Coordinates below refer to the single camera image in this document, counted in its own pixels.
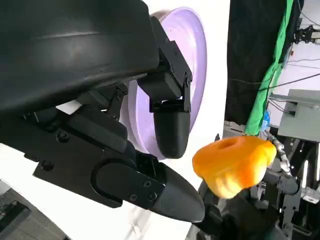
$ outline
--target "orange bell pepper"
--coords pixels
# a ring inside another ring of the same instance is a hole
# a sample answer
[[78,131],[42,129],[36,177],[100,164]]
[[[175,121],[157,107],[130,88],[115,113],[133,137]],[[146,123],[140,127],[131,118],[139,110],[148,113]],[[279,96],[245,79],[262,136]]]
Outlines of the orange bell pepper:
[[236,136],[213,142],[196,152],[195,173],[220,198],[230,199],[257,185],[276,156],[276,147],[255,136]]

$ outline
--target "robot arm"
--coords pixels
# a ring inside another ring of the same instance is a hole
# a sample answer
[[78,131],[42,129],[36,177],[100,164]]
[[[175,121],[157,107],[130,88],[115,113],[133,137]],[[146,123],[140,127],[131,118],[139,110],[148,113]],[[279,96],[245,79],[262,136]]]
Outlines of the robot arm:
[[[93,201],[117,208],[124,200],[202,221],[198,192],[155,156],[137,151],[118,122],[124,83],[136,79],[150,98],[161,153],[180,158],[186,150],[192,73],[145,3],[1,4],[3,22],[14,24],[3,26],[1,36],[0,142],[39,162],[35,177]],[[84,105],[71,115],[55,108],[74,99]]]

